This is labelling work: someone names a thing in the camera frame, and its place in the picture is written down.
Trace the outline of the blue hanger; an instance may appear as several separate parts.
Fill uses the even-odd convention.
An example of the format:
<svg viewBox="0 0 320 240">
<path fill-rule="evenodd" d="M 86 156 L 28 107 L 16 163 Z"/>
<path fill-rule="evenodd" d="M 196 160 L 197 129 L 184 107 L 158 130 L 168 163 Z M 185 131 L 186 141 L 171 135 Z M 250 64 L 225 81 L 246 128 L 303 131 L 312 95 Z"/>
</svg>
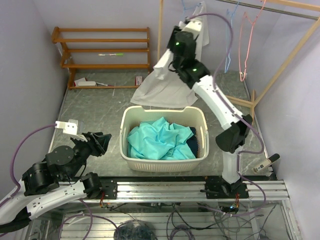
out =
<svg viewBox="0 0 320 240">
<path fill-rule="evenodd" d="M 233 10 L 229 10 L 229 9 L 226 10 L 226 17 L 229 19 L 229 23 L 230 23 L 231 28 L 233 28 L 233 19 L 234 19 L 234 16 L 236 14 L 236 11 L 238 9 L 239 4 L 240 4 L 240 1 L 238 0 L 236 2 L 236 5 Z M 227 40 L 227 43 L 226 43 L 227 56 L 225 58 L 224 72 L 227 73 L 229 70 L 230 64 L 231 64 L 231 55 L 230 55 L 231 48 L 229 47 L 231 34 L 230 34 L 228 26 L 226 26 L 225 36 L 226 36 L 226 40 Z"/>
<path fill-rule="evenodd" d="M 197 3 L 190 3 L 190 4 L 187 3 L 186 0 L 181 0 L 180 2 L 181 2 L 183 11 L 189 11 L 202 5 L 200 1 L 198 1 Z"/>
</svg>

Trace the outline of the white t shirt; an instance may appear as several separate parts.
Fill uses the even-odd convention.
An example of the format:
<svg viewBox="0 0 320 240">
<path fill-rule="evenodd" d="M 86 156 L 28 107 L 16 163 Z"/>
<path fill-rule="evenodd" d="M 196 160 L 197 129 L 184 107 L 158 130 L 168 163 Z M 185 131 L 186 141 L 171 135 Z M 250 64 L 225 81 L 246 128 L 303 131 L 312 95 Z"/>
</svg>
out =
<svg viewBox="0 0 320 240">
<path fill-rule="evenodd" d="M 202 30 L 196 40 L 195 58 L 200 61 L 202 48 L 210 42 L 208 22 L 206 16 L 199 16 L 193 20 L 202 22 Z M 173 53 L 167 49 L 159 61 L 154 65 L 153 71 L 144 79 L 134 92 L 130 102 L 141 106 L 160 108 L 184 108 L 193 105 L 197 97 L 175 72 L 168 69 L 173 60 Z"/>
</svg>

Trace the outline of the teal t shirt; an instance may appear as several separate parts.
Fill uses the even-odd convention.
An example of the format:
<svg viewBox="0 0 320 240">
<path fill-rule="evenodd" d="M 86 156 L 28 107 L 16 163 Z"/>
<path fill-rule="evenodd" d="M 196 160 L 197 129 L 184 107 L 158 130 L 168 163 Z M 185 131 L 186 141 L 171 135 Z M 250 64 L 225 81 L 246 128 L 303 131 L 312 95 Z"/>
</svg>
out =
<svg viewBox="0 0 320 240">
<path fill-rule="evenodd" d="M 143 160 L 190 160 L 194 154 L 186 141 L 193 135 L 189 126 L 169 123 L 164 117 L 143 121 L 127 136 L 127 155 Z"/>
</svg>

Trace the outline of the pink wire hanger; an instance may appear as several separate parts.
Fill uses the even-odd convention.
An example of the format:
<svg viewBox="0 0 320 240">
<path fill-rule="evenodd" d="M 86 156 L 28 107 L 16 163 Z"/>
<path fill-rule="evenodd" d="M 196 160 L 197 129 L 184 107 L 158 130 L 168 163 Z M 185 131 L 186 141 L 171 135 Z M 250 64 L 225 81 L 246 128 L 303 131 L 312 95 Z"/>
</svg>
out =
<svg viewBox="0 0 320 240">
<path fill-rule="evenodd" d="M 239 70 L 239 79 L 241 82 L 244 82 L 247 77 L 248 59 L 250 56 L 250 50 L 251 50 L 255 25 L 260 15 L 262 14 L 262 11 L 264 10 L 267 1 L 260 0 L 260 2 L 262 3 L 262 5 L 259 8 L 259 12 L 253 19 L 249 17 L 246 11 L 243 13 L 242 19 L 241 19 L 241 25 L 239 30 L 239 42 L 238 42 L 238 70 Z M 248 40 L 246 44 L 244 44 L 243 35 L 244 35 L 244 30 L 246 25 L 250 26 L 250 31 L 248 34 Z"/>
</svg>

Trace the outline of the navy blue t shirt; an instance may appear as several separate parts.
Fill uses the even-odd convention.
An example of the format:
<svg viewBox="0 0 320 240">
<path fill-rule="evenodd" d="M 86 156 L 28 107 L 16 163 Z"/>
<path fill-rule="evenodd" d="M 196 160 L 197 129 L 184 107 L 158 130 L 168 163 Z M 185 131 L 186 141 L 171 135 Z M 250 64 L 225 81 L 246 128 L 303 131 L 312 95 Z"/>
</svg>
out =
<svg viewBox="0 0 320 240">
<path fill-rule="evenodd" d="M 198 140 L 196 136 L 196 128 L 190 127 L 190 130 L 192 132 L 192 136 L 186 141 L 186 144 L 188 145 L 194 155 L 194 158 L 196 159 L 198 157 Z"/>
</svg>

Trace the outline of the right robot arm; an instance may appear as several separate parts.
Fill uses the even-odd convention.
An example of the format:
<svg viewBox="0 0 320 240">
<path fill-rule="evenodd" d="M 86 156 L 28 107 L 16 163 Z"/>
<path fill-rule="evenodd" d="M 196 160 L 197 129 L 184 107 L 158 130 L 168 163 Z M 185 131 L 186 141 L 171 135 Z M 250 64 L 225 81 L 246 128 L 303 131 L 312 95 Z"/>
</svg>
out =
<svg viewBox="0 0 320 240">
<path fill-rule="evenodd" d="M 173 54 L 168 69 L 177 73 L 179 78 L 207 104 L 218 119 L 223 131 L 216 136 L 215 142 L 223 153 L 223 183 L 221 194 L 226 198 L 238 192 L 242 180 L 238 153 L 243 150 L 246 137 L 253 122 L 252 117 L 243 115 L 217 85 L 213 76 L 203 63 L 196 59 L 197 37 L 178 26 L 173 28 L 167 48 Z"/>
</svg>

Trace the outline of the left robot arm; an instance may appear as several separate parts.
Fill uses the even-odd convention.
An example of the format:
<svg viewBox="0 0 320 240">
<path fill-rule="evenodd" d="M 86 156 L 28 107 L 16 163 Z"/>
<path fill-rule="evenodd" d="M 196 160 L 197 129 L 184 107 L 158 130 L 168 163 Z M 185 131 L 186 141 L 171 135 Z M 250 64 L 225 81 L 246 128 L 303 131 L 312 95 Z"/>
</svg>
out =
<svg viewBox="0 0 320 240">
<path fill-rule="evenodd" d="M 0 232 L 10 233 L 26 227 L 42 214 L 78 199 L 96 199 L 102 193 L 98 174 L 89 172 L 77 178 L 90 156 L 103 156 L 111 134 L 87 132 L 85 140 L 73 139 L 74 147 L 61 145 L 33 164 L 19 185 L 0 202 Z"/>
</svg>

